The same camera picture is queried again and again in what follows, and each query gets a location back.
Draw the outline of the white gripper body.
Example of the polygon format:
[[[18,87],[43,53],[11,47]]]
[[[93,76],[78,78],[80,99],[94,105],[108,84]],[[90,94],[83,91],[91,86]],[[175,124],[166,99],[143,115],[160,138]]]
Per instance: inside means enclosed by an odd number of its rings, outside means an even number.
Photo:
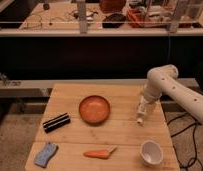
[[[141,93],[140,104],[146,106],[153,104],[162,96],[162,92],[152,85],[146,85]]]

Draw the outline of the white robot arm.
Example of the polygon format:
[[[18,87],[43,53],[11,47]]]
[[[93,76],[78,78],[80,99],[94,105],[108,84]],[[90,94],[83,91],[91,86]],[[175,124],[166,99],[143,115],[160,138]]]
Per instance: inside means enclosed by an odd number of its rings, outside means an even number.
[[[178,69],[174,65],[155,67],[147,73],[147,83],[140,97],[138,121],[147,115],[146,105],[166,94],[203,125],[203,95],[176,81]]]

